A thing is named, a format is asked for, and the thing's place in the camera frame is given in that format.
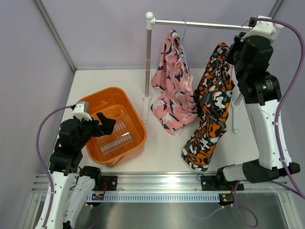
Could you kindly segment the orange camouflage shorts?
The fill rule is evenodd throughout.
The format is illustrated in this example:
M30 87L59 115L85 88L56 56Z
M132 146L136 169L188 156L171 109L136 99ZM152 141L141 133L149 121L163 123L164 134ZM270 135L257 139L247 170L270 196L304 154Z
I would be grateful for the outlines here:
M194 92L199 126L183 146L181 157L195 171L208 170L216 145L227 130L235 87L225 60L229 48L224 42L215 47Z

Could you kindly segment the pink wire hanger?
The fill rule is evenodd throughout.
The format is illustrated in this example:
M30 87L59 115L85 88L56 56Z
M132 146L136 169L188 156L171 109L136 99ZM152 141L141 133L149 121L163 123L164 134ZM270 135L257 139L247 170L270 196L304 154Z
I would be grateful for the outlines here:
M229 56L229 51L230 51L230 48L229 48L229 46L226 46L225 47L225 51L226 51L226 56L225 56L225 61L230 65L230 79L229 79L229 82L231 82L231 83L234 83L234 81L233 81L233 65L232 64L230 64L229 62L228 62L228 56Z

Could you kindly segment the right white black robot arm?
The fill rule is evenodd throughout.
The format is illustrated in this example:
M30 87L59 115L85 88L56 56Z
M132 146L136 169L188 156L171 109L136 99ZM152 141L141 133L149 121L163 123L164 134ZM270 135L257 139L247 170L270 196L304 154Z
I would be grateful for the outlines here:
M300 172L285 146L285 137L277 109L281 102L278 79L267 71L273 48L268 38L241 32L235 36L226 61L234 66L238 88L258 148L256 160L222 167L216 173L216 185L229 188L236 181L263 183Z

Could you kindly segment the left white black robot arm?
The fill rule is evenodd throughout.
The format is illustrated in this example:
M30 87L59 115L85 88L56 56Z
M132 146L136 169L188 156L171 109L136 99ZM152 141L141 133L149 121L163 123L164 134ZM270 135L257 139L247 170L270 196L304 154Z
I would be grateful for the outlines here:
M84 166L74 190L70 190L82 160L81 150L91 138L111 135L114 130L114 119L105 117L103 113L97 113L97 117L97 120L90 116L73 117L62 122L50 157L49 188L36 228L73 229L89 193L106 187L99 168Z

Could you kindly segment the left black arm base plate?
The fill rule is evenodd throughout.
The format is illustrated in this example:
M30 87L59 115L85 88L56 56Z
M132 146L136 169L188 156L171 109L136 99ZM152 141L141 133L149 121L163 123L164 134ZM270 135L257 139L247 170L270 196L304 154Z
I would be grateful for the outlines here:
M117 182L117 176L102 176L94 190L104 191L104 188L106 188L106 191L116 191Z

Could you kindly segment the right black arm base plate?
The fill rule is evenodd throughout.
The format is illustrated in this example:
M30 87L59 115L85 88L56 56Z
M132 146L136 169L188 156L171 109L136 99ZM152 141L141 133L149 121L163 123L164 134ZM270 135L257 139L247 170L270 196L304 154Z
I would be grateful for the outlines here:
M216 176L202 175L200 177L202 191L234 191L237 181L221 182L218 181Z

